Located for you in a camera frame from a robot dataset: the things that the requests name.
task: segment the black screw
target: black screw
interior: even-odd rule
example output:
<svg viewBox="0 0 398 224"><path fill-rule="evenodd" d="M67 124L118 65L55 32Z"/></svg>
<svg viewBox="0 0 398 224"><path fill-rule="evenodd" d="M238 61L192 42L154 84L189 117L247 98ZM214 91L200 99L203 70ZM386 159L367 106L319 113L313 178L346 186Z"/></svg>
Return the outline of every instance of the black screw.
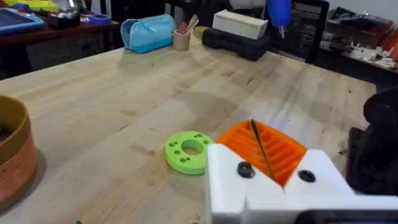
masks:
<svg viewBox="0 0 398 224"><path fill-rule="evenodd" d="M238 164L238 174L243 178L254 177L254 170L248 162L240 162Z"/></svg>
<svg viewBox="0 0 398 224"><path fill-rule="evenodd" d="M309 170L300 170L298 172L298 176L300 177L300 179L302 179L308 183L315 182L315 175Z"/></svg>

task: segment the orange 3d printed part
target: orange 3d printed part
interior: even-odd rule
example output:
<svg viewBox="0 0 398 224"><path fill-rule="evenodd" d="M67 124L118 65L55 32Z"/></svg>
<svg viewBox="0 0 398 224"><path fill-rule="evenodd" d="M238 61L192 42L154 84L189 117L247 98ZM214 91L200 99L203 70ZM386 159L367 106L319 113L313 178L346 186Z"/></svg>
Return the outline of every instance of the orange 3d printed part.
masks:
<svg viewBox="0 0 398 224"><path fill-rule="evenodd" d="M36 148L25 106L0 96L0 124L11 134L0 142L0 211L20 200L36 173Z"/></svg>
<svg viewBox="0 0 398 224"><path fill-rule="evenodd" d="M216 141L284 187L307 149L296 140L255 120L236 124Z"/></svg>

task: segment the blue tray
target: blue tray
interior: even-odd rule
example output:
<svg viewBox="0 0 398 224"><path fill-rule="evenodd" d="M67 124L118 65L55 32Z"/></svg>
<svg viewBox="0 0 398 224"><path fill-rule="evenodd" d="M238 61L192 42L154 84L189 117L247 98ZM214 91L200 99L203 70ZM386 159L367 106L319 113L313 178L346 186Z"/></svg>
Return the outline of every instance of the blue tray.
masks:
<svg viewBox="0 0 398 224"><path fill-rule="evenodd" d="M44 21L31 14L19 14L15 9L0 8L0 35L43 29Z"/></svg>

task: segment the blue zipper pouch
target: blue zipper pouch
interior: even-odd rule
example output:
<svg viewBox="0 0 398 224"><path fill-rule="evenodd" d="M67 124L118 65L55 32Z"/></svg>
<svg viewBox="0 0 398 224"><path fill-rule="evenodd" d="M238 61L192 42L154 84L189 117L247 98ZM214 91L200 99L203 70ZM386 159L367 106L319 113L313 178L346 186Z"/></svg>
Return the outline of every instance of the blue zipper pouch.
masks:
<svg viewBox="0 0 398 224"><path fill-rule="evenodd" d="M120 27L122 40L127 49L146 53L173 43L172 31L176 25L172 16L128 19Z"/></svg>

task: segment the white 3d printed part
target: white 3d printed part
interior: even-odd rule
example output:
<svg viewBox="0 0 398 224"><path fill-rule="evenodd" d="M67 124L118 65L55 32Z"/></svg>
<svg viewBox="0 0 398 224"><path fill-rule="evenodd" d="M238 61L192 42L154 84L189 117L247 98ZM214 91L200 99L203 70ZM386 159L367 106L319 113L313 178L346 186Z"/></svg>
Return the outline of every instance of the white 3d printed part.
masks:
<svg viewBox="0 0 398 224"><path fill-rule="evenodd" d="M268 21L240 15L227 10L214 14L213 28L258 40L266 32Z"/></svg>
<svg viewBox="0 0 398 224"><path fill-rule="evenodd" d="M308 210L393 210L396 196L356 195L321 150L308 150L282 188L261 171L243 178L237 173L244 160L222 144L207 148L206 223L294 223ZM314 174L314 182L299 177L301 170Z"/></svg>

